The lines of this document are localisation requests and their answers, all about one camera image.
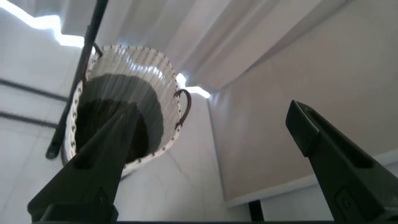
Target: wall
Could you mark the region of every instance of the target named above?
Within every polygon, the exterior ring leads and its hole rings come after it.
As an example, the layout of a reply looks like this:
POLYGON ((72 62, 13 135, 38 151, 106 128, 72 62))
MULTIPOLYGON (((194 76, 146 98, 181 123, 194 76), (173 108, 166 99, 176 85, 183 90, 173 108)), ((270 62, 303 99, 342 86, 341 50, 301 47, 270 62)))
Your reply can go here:
POLYGON ((397 22, 397 1, 353 1, 210 98, 226 200, 313 173, 285 127, 293 99, 370 155, 398 148, 397 22))
MULTIPOLYGON (((398 176, 398 162, 386 166, 398 176)), ((261 200, 265 221, 333 220, 319 185, 261 200)))

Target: laundry basket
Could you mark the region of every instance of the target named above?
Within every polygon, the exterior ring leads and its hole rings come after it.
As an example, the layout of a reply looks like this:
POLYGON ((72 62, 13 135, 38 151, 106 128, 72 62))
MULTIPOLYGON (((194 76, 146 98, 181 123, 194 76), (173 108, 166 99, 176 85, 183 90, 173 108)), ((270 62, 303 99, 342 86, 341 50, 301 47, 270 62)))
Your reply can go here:
POLYGON ((138 145, 140 151, 129 152, 122 178, 171 147, 190 110, 191 97, 187 90, 178 89, 174 69, 163 53, 145 47, 103 47, 102 54, 88 62, 85 80, 73 96, 62 147, 64 165, 90 138, 86 133, 94 133, 118 108, 130 103, 142 115, 132 141, 132 148, 138 145), (182 92, 187 96, 183 115, 182 92))

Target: black metal rack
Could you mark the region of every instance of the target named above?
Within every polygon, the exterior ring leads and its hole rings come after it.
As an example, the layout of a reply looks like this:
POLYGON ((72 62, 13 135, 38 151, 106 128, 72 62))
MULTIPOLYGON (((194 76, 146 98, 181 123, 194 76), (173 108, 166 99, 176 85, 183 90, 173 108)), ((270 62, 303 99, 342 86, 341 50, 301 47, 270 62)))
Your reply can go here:
POLYGON ((72 104, 73 94, 74 94, 74 91, 75 91, 77 85, 79 84, 80 80, 82 80, 85 76, 88 60, 90 58, 90 53, 91 53, 93 46, 95 46, 94 41, 97 36, 98 30, 100 29, 101 20, 104 16, 104 12, 105 12, 107 4, 108 4, 108 0, 97 0, 97 2, 96 2, 94 12, 91 17, 90 25, 88 26, 86 34, 85 34, 85 44, 81 50, 80 59, 79 59, 79 62, 78 62, 77 68, 76 68, 75 77, 73 79, 73 83, 70 88, 68 98, 54 94, 54 93, 50 93, 48 91, 40 90, 37 88, 32 88, 30 86, 21 85, 21 84, 14 83, 9 80, 4 80, 4 79, 0 78, 0 85, 9 86, 11 88, 15 88, 15 89, 22 90, 22 91, 27 91, 32 94, 36 94, 36 95, 44 96, 47 98, 67 102, 67 105, 63 109, 63 113, 61 115, 61 118, 60 118, 58 124, 51 123, 48 121, 42 121, 39 119, 29 118, 29 117, 25 117, 25 116, 20 116, 18 114, 12 114, 12 113, 8 113, 5 111, 0 111, 0 117, 2 117, 2 118, 13 119, 13 120, 22 121, 25 123, 55 128, 55 133, 51 140, 50 146, 47 149, 47 152, 45 154, 47 159, 56 158, 60 151, 60 147, 62 145, 63 138, 65 135, 66 120, 67 120, 70 105, 72 104))

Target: horizontal metal bar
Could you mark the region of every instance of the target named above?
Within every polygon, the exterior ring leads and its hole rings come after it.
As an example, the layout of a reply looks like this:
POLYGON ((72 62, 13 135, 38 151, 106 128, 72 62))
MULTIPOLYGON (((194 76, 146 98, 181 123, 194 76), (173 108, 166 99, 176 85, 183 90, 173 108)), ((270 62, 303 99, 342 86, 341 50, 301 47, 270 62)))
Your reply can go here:
POLYGON ((24 116, 19 116, 19 115, 16 115, 16 114, 11 114, 11 113, 7 113, 7 112, 3 112, 3 111, 0 111, 0 117, 7 118, 7 119, 13 119, 13 120, 16 120, 16 121, 22 121, 22 122, 30 123, 30 124, 46 126, 46 127, 50 127, 50 128, 57 128, 58 127, 58 125, 55 124, 55 123, 51 123, 51 122, 48 122, 48 121, 42 121, 42 120, 34 119, 34 118, 27 118, 27 117, 24 117, 24 116))
POLYGON ((60 101, 64 101, 64 102, 68 101, 67 97, 60 96, 60 95, 57 95, 57 94, 54 94, 54 93, 50 93, 50 92, 47 92, 47 91, 44 91, 44 90, 38 90, 36 88, 32 88, 32 87, 25 86, 25 85, 22 85, 22 84, 14 83, 14 82, 2 79, 2 78, 0 78, 0 84, 5 85, 5 86, 9 86, 9 87, 13 87, 13 88, 17 88, 19 90, 28 91, 28 92, 31 92, 31 93, 34 93, 34 94, 38 94, 38 95, 41 95, 41 96, 45 96, 47 98, 52 98, 52 99, 60 100, 60 101))

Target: floor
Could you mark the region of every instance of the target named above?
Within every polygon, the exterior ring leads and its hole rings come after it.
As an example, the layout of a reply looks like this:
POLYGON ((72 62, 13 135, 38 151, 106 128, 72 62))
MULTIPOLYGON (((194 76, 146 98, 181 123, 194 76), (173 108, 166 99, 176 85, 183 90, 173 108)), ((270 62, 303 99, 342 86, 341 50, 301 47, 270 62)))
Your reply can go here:
MULTIPOLYGON (((80 55, 51 30, 37 30, 0 8, 0 77, 67 95, 80 55)), ((208 105, 193 94, 182 133, 163 156, 123 180, 119 220, 249 221, 247 205, 224 208, 208 105)), ((0 110, 57 122, 64 103, 0 85, 0 110)), ((47 160, 53 129, 0 119, 0 223, 30 223, 27 203, 62 168, 47 160)))

